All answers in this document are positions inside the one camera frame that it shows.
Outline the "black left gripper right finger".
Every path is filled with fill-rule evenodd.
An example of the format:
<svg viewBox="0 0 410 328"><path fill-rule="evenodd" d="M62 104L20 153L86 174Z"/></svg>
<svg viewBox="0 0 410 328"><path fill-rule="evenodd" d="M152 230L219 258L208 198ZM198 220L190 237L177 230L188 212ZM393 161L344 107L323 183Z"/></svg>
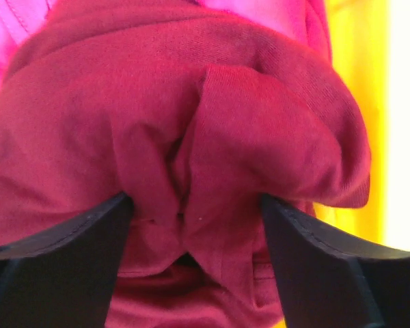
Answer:
<svg viewBox="0 0 410 328"><path fill-rule="evenodd" d="M410 328L410 251L353 236L270 195L261 207L288 327Z"/></svg>

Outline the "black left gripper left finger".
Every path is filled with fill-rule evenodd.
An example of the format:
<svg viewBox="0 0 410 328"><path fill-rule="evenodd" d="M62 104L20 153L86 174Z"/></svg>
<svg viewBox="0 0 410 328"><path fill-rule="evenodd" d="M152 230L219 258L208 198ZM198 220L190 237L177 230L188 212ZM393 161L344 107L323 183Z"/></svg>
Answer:
<svg viewBox="0 0 410 328"><path fill-rule="evenodd" d="M119 194L0 246L0 327L104 327L132 216Z"/></svg>

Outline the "dark red t-shirt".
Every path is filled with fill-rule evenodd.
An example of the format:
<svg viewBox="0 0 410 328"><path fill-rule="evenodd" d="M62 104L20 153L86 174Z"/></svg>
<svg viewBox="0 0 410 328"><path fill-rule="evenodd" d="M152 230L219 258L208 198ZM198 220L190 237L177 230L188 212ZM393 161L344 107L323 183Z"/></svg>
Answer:
<svg viewBox="0 0 410 328"><path fill-rule="evenodd" d="M268 193L368 201L359 107L331 64L192 1L60 1L0 87L0 246L130 195L108 327L271 327Z"/></svg>

